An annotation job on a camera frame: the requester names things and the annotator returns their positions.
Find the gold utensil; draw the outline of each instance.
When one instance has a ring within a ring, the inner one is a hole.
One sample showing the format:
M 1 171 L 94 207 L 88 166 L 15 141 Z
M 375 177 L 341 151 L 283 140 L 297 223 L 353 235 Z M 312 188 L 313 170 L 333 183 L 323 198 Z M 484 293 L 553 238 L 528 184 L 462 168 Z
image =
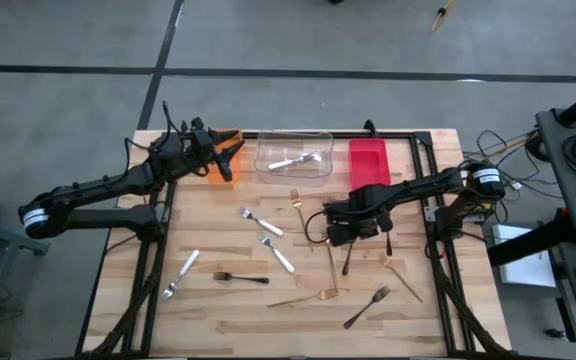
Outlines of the gold utensil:
M 296 303 L 299 301 L 310 300 L 310 299 L 314 299 L 314 298 L 319 298 L 319 300 L 329 300 L 329 299 L 332 299 L 334 297 L 337 297 L 338 295 L 339 295 L 339 291 L 337 291 L 336 289 L 321 290 L 321 291 L 319 291 L 319 293 L 317 293 L 317 295 L 301 297 L 301 298 L 292 299 L 292 300 L 288 300 L 288 301 L 282 301 L 280 303 L 268 305 L 268 307 L 275 307 L 275 306 L 279 306 L 279 305 L 292 304 L 292 303 Z
M 292 201 L 292 206 L 294 206 L 295 209 L 297 209 L 297 212 L 299 212 L 299 218 L 301 219 L 301 227 L 303 227 L 304 231 L 306 231 L 306 222 L 304 221 L 304 215 L 301 213 L 301 199 L 299 198 L 299 193 L 297 192 L 297 190 L 293 189 L 292 191 L 290 191 L 290 200 Z M 306 239 L 306 241 L 308 242 L 310 252 L 314 252 L 312 248 L 312 242 L 310 242 L 310 240 L 308 239 Z
M 335 270 L 335 260 L 332 258 L 332 250 L 330 249 L 330 240 L 326 240 L 326 248 L 328 248 L 328 260 L 330 261 L 330 272 L 332 273 L 332 282 L 335 284 L 335 290 L 339 290 L 337 285 L 337 271 Z
M 403 276 L 401 276 L 401 274 L 399 273 L 399 271 L 397 271 L 397 269 L 395 269 L 395 266 L 392 264 L 392 262 L 390 261 L 390 259 L 388 258 L 388 256 L 386 256 L 386 254 L 381 253 L 379 254 L 379 259 L 381 260 L 381 264 L 385 267 L 387 267 L 388 269 L 392 270 L 392 272 L 395 273 L 395 275 L 397 275 L 397 277 L 399 278 L 399 280 L 401 280 L 401 282 L 408 288 L 408 290 L 410 290 L 410 292 L 415 295 L 415 297 L 417 298 L 417 300 L 419 300 L 420 303 L 423 304 L 423 300 L 421 299 L 421 296 L 419 296 L 419 294 L 417 294 L 417 292 L 412 288 L 412 286 L 410 286 L 406 280 L 404 279 Z

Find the orange object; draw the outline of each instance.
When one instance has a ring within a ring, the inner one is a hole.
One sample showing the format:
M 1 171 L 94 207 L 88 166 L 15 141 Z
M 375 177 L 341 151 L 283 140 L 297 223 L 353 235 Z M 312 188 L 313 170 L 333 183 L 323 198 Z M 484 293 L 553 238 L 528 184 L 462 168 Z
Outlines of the orange object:
M 216 131 L 227 131 L 227 130 L 239 130 L 239 129 L 214 129 Z M 222 151 L 223 149 L 235 145 L 241 141 L 241 130 L 234 137 L 224 141 L 223 143 L 217 145 L 217 151 Z M 210 164 L 208 166 L 208 182 L 211 184 L 235 184 L 239 182 L 239 177 L 241 175 L 241 151 L 237 151 L 235 156 L 230 160 L 230 171 L 232 171 L 232 181 L 225 182 L 219 173 L 219 168 L 215 164 Z

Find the black fork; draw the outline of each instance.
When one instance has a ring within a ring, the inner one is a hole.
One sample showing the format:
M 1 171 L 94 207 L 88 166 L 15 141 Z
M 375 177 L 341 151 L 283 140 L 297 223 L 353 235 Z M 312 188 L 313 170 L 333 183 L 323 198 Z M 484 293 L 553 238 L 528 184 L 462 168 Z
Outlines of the black fork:
M 357 315 L 351 317 L 350 320 L 348 320 L 344 323 L 344 328 L 350 329 L 352 324 L 354 324 L 355 321 L 357 321 L 357 319 L 359 319 L 361 314 L 363 314 L 364 311 L 366 311 L 366 309 L 368 309 L 370 307 L 370 305 L 377 303 L 377 302 L 380 302 L 383 298 L 386 297 L 386 295 L 388 295 L 389 292 L 390 292 L 390 289 L 388 288 L 388 286 L 384 286 L 381 289 L 379 289 L 379 291 L 377 291 L 375 293 L 375 295 L 372 296 L 372 300 L 370 301 L 370 304 L 366 305 L 366 307 L 363 308 L 359 313 L 357 313 Z

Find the concrete floor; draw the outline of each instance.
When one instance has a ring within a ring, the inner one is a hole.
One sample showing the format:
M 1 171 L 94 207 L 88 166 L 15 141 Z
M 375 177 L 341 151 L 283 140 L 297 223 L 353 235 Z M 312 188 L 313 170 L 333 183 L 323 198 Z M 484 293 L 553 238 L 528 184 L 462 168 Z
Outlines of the concrete floor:
M 371 70 L 576 75 L 576 1 L 462 0 L 429 34 L 443 0 L 188 0 L 171 68 Z M 0 65 L 154 67 L 174 0 L 0 0 Z M 576 83 L 201 78 L 165 76 L 149 128 L 201 116 L 214 127 L 456 128 L 464 150 L 484 129 L 511 137 L 534 114 L 576 100 Z M 118 173 L 122 138 L 135 130 L 150 76 L 0 73 L 0 225 L 22 233 L 16 208 L 43 191 Z M 487 138 L 484 143 L 495 140 Z M 523 154 L 504 168 L 532 172 Z M 545 179 L 552 179 L 540 163 Z M 544 188 L 557 194 L 557 188 Z M 548 220 L 558 200 L 527 189 L 510 220 Z M 111 207 L 113 202 L 99 204 Z M 24 315 L 0 323 L 14 359 L 71 355 L 105 231 L 50 240 L 45 258 L 22 254 L 9 286 Z M 576 344 L 545 337 L 561 327 L 554 299 L 502 286 L 513 348 L 576 359 Z M 540 306 L 529 306 L 539 298 Z

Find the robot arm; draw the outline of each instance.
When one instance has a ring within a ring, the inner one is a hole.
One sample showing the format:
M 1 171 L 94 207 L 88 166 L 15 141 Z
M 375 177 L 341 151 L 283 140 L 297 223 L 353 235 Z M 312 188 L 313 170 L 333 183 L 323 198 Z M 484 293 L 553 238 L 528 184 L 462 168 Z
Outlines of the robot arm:
M 157 232 L 159 224 L 159 217 L 152 206 L 113 210 L 76 208 L 125 194 L 153 194 L 161 191 L 166 182 L 174 182 L 188 174 L 205 176 L 211 163 L 217 163 L 224 180 L 231 181 L 229 163 L 244 142 L 240 141 L 221 153 L 215 146 L 236 134 L 237 131 L 205 130 L 199 118 L 191 122 L 190 129 L 182 123 L 181 131 L 163 133 L 149 147 L 144 147 L 148 158 L 142 164 L 120 175 L 60 186 L 40 194 L 19 208 L 19 219 L 28 236 L 35 239 L 54 237 L 68 229 L 111 227 L 126 227 L 135 231 L 139 238 L 147 237 L 153 231 Z
M 462 171 L 468 173 L 465 179 Z M 505 192 L 497 169 L 470 162 L 392 186 L 367 185 L 352 191 L 348 200 L 324 204 L 327 235 L 333 246 L 376 236 L 378 226 L 382 232 L 392 230 L 389 213 L 395 206 L 443 194 L 459 194 L 459 197 L 450 206 L 435 211 L 433 224 L 437 240 L 454 238 L 466 216 L 479 213 L 487 218 L 493 214 L 494 204 Z

